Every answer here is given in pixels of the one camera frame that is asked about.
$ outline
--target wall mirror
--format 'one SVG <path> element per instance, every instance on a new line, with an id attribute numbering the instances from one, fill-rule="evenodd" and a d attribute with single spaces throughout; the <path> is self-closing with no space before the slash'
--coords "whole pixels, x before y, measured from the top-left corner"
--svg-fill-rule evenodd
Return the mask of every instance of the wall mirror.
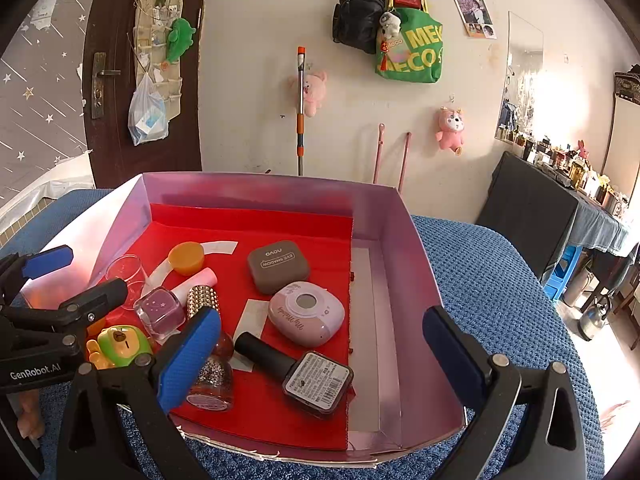
<path id="1" fill-rule="evenodd" d="M 536 81 L 542 71 L 543 47 L 542 31 L 510 12 L 507 73 L 496 139 L 515 140 L 518 132 L 533 135 Z"/>

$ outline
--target black backpack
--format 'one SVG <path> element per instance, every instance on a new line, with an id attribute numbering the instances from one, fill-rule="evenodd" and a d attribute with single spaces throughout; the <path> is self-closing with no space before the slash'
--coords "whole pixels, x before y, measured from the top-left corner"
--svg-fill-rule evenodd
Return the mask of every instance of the black backpack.
<path id="1" fill-rule="evenodd" d="M 376 34 L 384 0 L 340 0 L 334 10 L 334 41 L 376 53 Z"/>

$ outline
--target white plush toy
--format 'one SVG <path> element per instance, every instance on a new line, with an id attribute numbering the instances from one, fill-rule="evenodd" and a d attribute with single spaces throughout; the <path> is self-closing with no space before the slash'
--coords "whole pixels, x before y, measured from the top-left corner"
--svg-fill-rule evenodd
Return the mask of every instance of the white plush toy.
<path id="1" fill-rule="evenodd" d="M 391 40 L 400 34 L 400 18 L 392 12 L 383 12 L 380 16 L 380 26 L 385 40 Z"/>

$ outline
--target door handle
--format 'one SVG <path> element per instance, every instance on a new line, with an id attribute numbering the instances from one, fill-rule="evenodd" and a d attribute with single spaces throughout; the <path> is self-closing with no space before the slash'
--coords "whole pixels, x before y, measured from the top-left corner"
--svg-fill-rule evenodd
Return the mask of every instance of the door handle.
<path id="1" fill-rule="evenodd" d="M 100 119 L 104 115 L 104 80 L 105 76 L 120 75 L 120 70 L 107 70 L 106 52 L 94 53 L 94 66 L 91 79 L 91 118 Z"/>

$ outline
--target mop handle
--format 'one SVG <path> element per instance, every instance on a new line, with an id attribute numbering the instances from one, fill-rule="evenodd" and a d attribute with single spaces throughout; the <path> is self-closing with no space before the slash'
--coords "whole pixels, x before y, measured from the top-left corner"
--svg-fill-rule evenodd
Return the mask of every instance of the mop handle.
<path id="1" fill-rule="evenodd" d="M 385 125 L 380 123 L 378 125 L 378 152 L 376 153 L 376 167 L 373 170 L 373 183 L 378 182 L 378 170 L 380 169 L 380 155 L 382 155 L 382 137 L 385 134 Z"/>
<path id="2" fill-rule="evenodd" d="M 402 158 L 402 170 L 400 171 L 400 182 L 398 183 L 399 194 L 402 194 L 402 184 L 404 184 L 404 170 L 406 170 L 406 156 L 409 153 L 410 141 L 411 141 L 411 132 L 407 132 L 406 141 L 404 142 L 404 157 Z"/>
<path id="3" fill-rule="evenodd" d="M 302 176 L 302 156 L 305 147 L 302 136 L 305 133 L 305 47 L 298 47 L 298 114 L 296 117 L 296 133 L 298 134 L 298 176 Z"/>

